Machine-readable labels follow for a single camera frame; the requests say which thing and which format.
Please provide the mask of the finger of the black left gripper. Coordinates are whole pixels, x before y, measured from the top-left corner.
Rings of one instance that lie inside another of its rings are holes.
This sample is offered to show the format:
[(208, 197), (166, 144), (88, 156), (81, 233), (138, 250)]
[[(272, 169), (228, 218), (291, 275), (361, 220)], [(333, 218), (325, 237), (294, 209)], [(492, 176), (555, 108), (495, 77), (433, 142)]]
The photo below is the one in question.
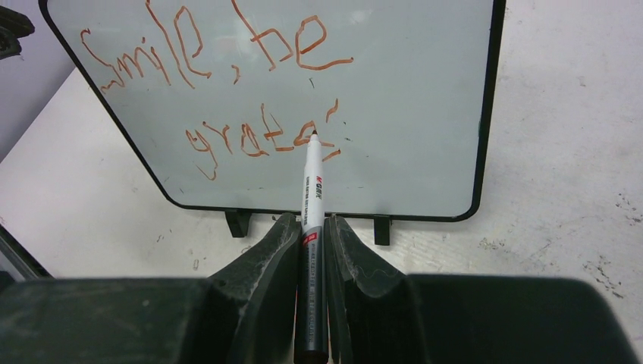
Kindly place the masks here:
[(20, 55), (19, 39), (34, 32), (34, 25), (25, 14), (1, 6), (1, 60)]

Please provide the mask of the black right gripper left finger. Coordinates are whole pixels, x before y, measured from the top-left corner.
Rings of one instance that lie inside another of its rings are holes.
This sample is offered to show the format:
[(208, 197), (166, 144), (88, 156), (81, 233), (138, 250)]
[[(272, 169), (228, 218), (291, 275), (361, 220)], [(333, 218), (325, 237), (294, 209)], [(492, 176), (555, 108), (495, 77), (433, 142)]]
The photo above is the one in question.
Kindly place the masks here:
[(208, 278), (39, 279), (1, 295), (3, 363), (276, 363), (301, 227), (286, 213)]

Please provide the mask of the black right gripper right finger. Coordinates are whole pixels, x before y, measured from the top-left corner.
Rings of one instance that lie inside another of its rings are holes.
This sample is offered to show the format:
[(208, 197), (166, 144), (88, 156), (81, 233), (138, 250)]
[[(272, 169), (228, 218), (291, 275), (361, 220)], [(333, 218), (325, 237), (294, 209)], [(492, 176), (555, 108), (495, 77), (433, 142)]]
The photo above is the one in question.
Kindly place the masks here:
[(583, 281), (407, 275), (347, 221), (324, 231), (336, 363), (635, 363), (611, 308)]

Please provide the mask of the black framed whiteboard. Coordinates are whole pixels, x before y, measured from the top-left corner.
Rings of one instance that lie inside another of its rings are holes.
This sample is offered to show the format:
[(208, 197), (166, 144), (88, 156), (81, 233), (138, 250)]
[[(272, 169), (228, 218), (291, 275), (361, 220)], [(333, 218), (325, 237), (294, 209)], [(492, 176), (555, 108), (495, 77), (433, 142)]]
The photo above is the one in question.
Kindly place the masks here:
[(162, 194), (301, 212), (317, 132), (325, 210), (456, 222), (481, 201), (503, 1), (41, 1)]

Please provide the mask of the white marker pen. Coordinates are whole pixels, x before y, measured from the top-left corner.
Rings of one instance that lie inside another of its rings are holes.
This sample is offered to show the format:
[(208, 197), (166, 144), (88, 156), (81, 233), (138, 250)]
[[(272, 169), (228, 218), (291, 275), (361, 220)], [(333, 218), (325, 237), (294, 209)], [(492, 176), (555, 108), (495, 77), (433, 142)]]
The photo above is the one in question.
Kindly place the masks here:
[(327, 363), (328, 305), (323, 233), (322, 144), (313, 131), (306, 149), (301, 208), (300, 269), (296, 293), (295, 363)]

